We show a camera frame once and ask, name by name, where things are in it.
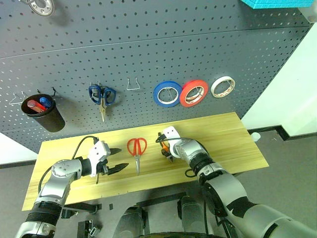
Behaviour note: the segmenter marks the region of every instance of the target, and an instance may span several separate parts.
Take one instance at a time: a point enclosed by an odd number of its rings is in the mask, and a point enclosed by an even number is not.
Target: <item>blue marker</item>
[[[40,98],[40,103],[46,108],[50,108],[52,105],[52,103],[45,97]]]

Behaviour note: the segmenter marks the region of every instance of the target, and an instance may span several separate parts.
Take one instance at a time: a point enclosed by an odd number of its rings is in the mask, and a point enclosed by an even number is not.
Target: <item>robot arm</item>
[[[167,140],[180,138],[172,126],[163,131]],[[193,170],[210,211],[226,218],[246,238],[316,238],[317,233],[266,205],[249,201],[240,181],[214,162],[196,140],[169,140],[170,152]]]
[[[91,148],[88,159],[61,160],[51,169],[51,177],[40,191],[26,221],[20,226],[16,238],[52,238],[62,207],[70,191],[70,184],[81,176],[111,175],[124,169],[128,164],[106,166],[107,157],[121,151],[109,149],[98,141]]]

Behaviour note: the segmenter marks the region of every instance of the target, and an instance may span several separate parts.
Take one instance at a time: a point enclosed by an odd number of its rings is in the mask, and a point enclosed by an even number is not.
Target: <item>blue tape roll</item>
[[[162,90],[167,89],[167,88],[174,89],[177,92],[176,98],[172,101],[169,101],[169,102],[162,101],[159,98],[159,93]],[[179,104],[179,96],[180,96],[181,92],[182,92],[182,87],[178,83],[176,83],[174,81],[165,81],[165,82],[159,83],[155,87],[154,92],[153,92],[154,101],[156,104],[158,104],[161,107],[165,107],[165,108],[174,107],[175,105]]]

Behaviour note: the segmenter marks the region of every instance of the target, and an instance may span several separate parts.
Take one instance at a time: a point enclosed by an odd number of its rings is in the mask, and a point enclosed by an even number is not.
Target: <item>pegboard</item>
[[[311,26],[297,9],[252,10],[239,0],[54,2],[55,15],[41,17],[0,1],[0,128],[36,152],[44,140],[232,111],[242,117]],[[222,99],[209,92],[192,108],[153,101],[162,81],[199,78],[211,86],[224,75],[236,87]],[[141,89],[127,91],[127,77]],[[97,81],[117,91],[105,123],[88,96]],[[13,92],[52,94],[52,87],[66,121],[59,132],[8,104]]]

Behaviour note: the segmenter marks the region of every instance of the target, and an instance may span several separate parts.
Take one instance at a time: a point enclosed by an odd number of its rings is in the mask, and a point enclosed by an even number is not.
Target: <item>blue box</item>
[[[284,8],[284,7],[309,7],[314,0],[241,0],[253,9]]]

